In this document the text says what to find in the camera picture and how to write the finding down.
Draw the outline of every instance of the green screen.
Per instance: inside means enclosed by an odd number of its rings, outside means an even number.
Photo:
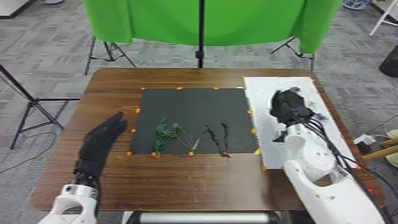
[[[315,53],[340,0],[206,0],[205,45],[276,42],[295,36],[301,52]],[[95,36],[198,45],[199,0],[86,0]]]

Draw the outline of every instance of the light stand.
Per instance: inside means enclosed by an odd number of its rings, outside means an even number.
[[[91,60],[103,60],[107,62],[114,62],[121,57],[127,58],[130,64],[134,65],[134,67],[137,68],[137,65],[134,64],[134,61],[119,47],[119,45],[116,43],[111,43],[111,42],[103,42],[103,47],[105,47],[105,51],[107,51],[107,56],[109,58],[102,58],[100,57],[95,57],[93,56],[93,53],[95,53],[95,47],[96,47],[96,37],[93,37],[93,42],[91,42],[91,52],[89,52],[89,60],[87,60],[87,65],[86,65],[86,71],[84,71],[84,75],[87,76],[89,74],[89,69],[91,69]],[[121,56],[119,57],[114,57],[114,50],[118,50],[121,52]]]
[[[196,52],[198,68],[203,68],[205,59],[205,15],[206,15],[206,0],[199,0],[199,49]]]
[[[25,112],[23,112],[23,118],[22,118],[22,122],[20,122],[20,126],[18,126],[18,130],[16,130],[16,135],[15,135],[15,140],[13,140],[13,144],[11,144],[11,149],[15,149],[15,146],[16,146],[16,140],[18,140],[18,137],[22,135],[23,132],[34,130],[36,128],[50,125],[50,124],[55,124],[61,129],[64,129],[64,126],[61,125],[57,119],[59,119],[59,115],[64,111],[64,108],[66,108],[66,105],[70,103],[70,101],[77,101],[80,99],[68,99],[68,98],[48,98],[48,99],[41,99],[41,98],[34,98],[34,96],[31,95],[27,89],[23,88],[20,82],[16,81],[9,71],[6,70],[2,64],[0,64],[0,72],[4,73],[4,76],[6,76],[6,83],[7,85],[11,86],[11,88],[18,91],[18,93],[22,94],[22,96],[25,97],[25,99],[29,100],[29,104],[27,104],[27,109],[25,109]],[[55,116],[52,116],[52,114],[48,113],[47,109],[43,108],[41,106],[41,102],[57,102],[57,101],[64,101],[64,104],[61,106],[61,109],[59,109],[59,112],[55,114]],[[45,117],[48,118],[48,122],[31,126],[29,128],[25,128],[25,121],[27,121],[27,117],[31,115],[31,111],[32,109],[38,109],[39,112],[43,113]]]
[[[306,59],[310,59],[310,61],[311,61],[311,71],[313,71],[313,70],[315,70],[315,54],[313,54],[311,57],[306,57],[304,54],[299,53],[299,52],[295,51],[294,47],[290,46],[290,42],[292,42],[295,39],[297,39],[297,37],[292,37],[292,38],[290,38],[290,40],[288,40],[288,41],[285,42],[285,44],[278,47],[278,49],[270,52],[270,54],[274,54],[274,53],[281,50],[283,47],[288,47],[290,50],[292,50],[294,53],[295,53],[295,56],[297,56],[299,58],[306,58]]]

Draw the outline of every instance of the black cable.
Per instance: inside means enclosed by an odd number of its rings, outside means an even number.
[[[338,148],[336,148],[336,145],[334,145],[334,143],[333,143],[333,141],[331,141],[331,139],[329,139],[329,136],[327,136],[327,132],[326,132],[326,128],[324,128],[324,125],[322,125],[322,123],[318,123],[318,130],[315,129],[315,124],[311,123],[311,122],[308,122],[308,121],[304,121],[302,119],[297,119],[297,121],[301,122],[301,124],[306,126],[306,128],[317,133],[317,135],[320,136],[320,138],[326,140],[326,142],[327,142],[327,146],[329,146],[329,149],[331,149],[331,151],[333,151],[333,154],[334,154],[334,156],[338,156],[340,158],[343,158],[343,163],[345,163],[345,170],[347,170],[347,172],[350,173],[350,175],[352,175],[352,178],[354,178],[354,180],[356,180],[356,182],[358,182],[358,185],[359,185],[359,187],[361,187],[361,189],[363,189],[363,191],[365,191],[365,194],[366,194],[366,196],[368,196],[368,198],[370,198],[370,201],[372,201],[372,203],[374,203],[374,206],[375,206],[375,208],[377,208],[377,211],[379,211],[379,213],[381,213],[381,216],[382,216],[382,219],[384,219],[384,221],[386,221],[386,223],[391,223],[393,224],[393,219],[391,219],[391,216],[389,216],[389,214],[384,212],[384,210],[381,209],[381,206],[379,206],[379,204],[377,204],[377,202],[375,202],[375,199],[374,199],[374,196],[372,196],[372,194],[370,194],[370,191],[368,191],[368,189],[366,189],[366,186],[365,186],[365,183],[363,183],[363,181],[361,181],[361,179],[359,179],[359,177],[358,177],[358,173],[354,172],[354,170],[352,170],[352,167],[350,167],[350,164],[347,163],[347,160],[350,160],[350,161],[354,161],[352,159],[349,159],[349,157],[345,157],[343,155],[342,155],[342,152],[340,152],[340,150],[338,150]]]
[[[391,191],[393,191],[393,193],[395,193],[395,196],[397,196],[397,198],[398,198],[398,192],[397,192],[397,190],[395,190],[395,187],[393,187],[393,185],[391,185],[391,183],[389,183],[389,181],[386,180],[386,178],[384,178],[384,176],[382,176],[382,174],[375,171],[375,170],[372,170],[356,160],[352,160],[349,157],[345,157],[343,155],[340,155],[342,157],[343,157],[343,159],[347,159],[352,163],[356,163],[359,166],[361,166],[361,168],[377,176],[377,178],[382,180],[382,182],[386,183],[386,185],[388,185],[388,187],[389,187],[389,189],[391,189]]]
[[[27,160],[23,160],[15,166],[11,166],[9,168],[6,168],[2,171],[0,171],[0,174],[4,174],[9,170],[13,170],[16,167],[20,167],[31,160],[38,159],[38,157],[47,153],[47,151],[52,149],[54,147],[54,144],[55,144],[55,139],[57,139],[57,133],[55,132],[43,132],[32,136],[25,136],[25,138],[32,138],[32,137],[38,137],[39,135],[45,135],[45,134],[52,134],[54,135],[54,139],[52,139],[52,143],[48,145],[48,147],[45,148],[45,150],[41,151],[41,153],[32,157],[29,158]]]

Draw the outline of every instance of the cable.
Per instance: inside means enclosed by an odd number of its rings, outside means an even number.
[[[398,117],[398,114],[365,132],[366,134],[370,134],[372,131],[377,130],[377,128]]]
[[[32,158],[29,158],[27,160],[23,160],[15,166],[11,166],[9,168],[6,168],[2,171],[0,171],[0,174],[4,174],[9,170],[13,170],[16,167],[20,167],[31,160],[34,160],[45,153],[47,153],[47,151],[52,149],[52,147],[54,147],[54,144],[55,144],[55,139],[57,139],[57,133],[55,132],[43,132],[43,133],[39,133],[39,134],[36,134],[36,135],[31,135],[31,136],[25,136],[25,138],[32,138],[32,137],[38,137],[39,135],[45,135],[45,134],[52,134],[54,135],[54,139],[52,139],[52,143],[50,143],[50,145],[48,145],[48,147],[45,148],[45,150],[39,152],[39,154],[32,157]]]
[[[395,193],[395,196],[397,196],[397,198],[398,198],[398,192],[397,192],[397,190],[395,190],[395,187],[393,187],[393,185],[391,185],[391,183],[389,183],[389,181],[386,180],[386,178],[384,178],[384,176],[382,176],[382,174],[375,171],[375,170],[372,170],[356,160],[352,160],[349,157],[345,157],[343,155],[340,155],[342,157],[343,157],[343,159],[347,159],[352,163],[356,163],[363,168],[365,168],[365,170],[370,172],[370,173],[374,173],[374,175],[379,177],[379,179],[384,181],[384,183],[386,183],[386,185],[388,185],[388,187],[389,187],[389,189],[391,189],[391,191],[393,191],[393,193]]]
[[[363,181],[361,181],[361,179],[359,179],[358,173],[356,173],[354,170],[352,170],[350,164],[347,163],[347,160],[352,161],[358,165],[359,165],[359,163],[358,163],[349,157],[345,157],[345,156],[342,155],[342,152],[340,152],[340,150],[338,150],[338,148],[336,148],[336,145],[334,145],[334,143],[333,143],[333,141],[331,141],[331,139],[329,139],[329,136],[327,136],[327,132],[326,132],[326,128],[324,128],[322,123],[320,123],[320,122],[318,122],[318,123],[317,123],[317,122],[311,122],[311,119],[310,119],[310,120],[304,120],[304,119],[297,119],[297,118],[295,118],[295,120],[297,120],[299,123],[306,126],[306,128],[317,133],[317,135],[320,136],[320,138],[326,140],[329,149],[331,149],[333,154],[334,154],[334,157],[336,157],[338,164],[342,165],[342,163],[340,163],[340,158],[342,158],[343,163],[345,163],[345,167],[343,167],[343,166],[342,166],[342,167],[345,168],[347,172],[350,173],[352,178],[354,178],[354,180],[356,180],[356,182],[358,182],[358,185],[359,185],[359,187],[361,187],[361,189],[363,189],[363,191],[365,191],[365,194],[366,194],[366,196],[368,196],[368,198],[370,198],[370,201],[372,201],[374,206],[375,206],[375,208],[377,208],[377,211],[379,211],[379,213],[381,213],[384,222],[393,224],[391,216],[389,216],[389,214],[386,213],[386,211],[381,209],[381,206],[379,206],[379,204],[377,204],[377,202],[375,202],[374,196],[372,196],[370,191],[368,191],[368,189],[366,189],[365,183],[363,183]],[[375,176],[377,176],[377,177],[384,180],[384,182],[388,183],[388,180],[384,179],[384,177],[381,176],[379,173],[375,174]]]

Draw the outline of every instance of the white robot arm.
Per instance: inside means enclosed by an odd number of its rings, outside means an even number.
[[[317,114],[306,107],[299,88],[278,91],[270,115],[286,125],[274,142],[285,144],[285,172],[318,224],[381,224],[384,220],[361,180],[329,140]],[[317,180],[329,177],[329,186]]]
[[[384,219],[352,175],[336,165],[326,141],[302,124],[288,127],[285,172],[315,222],[381,224]],[[315,181],[329,175],[331,185]]]

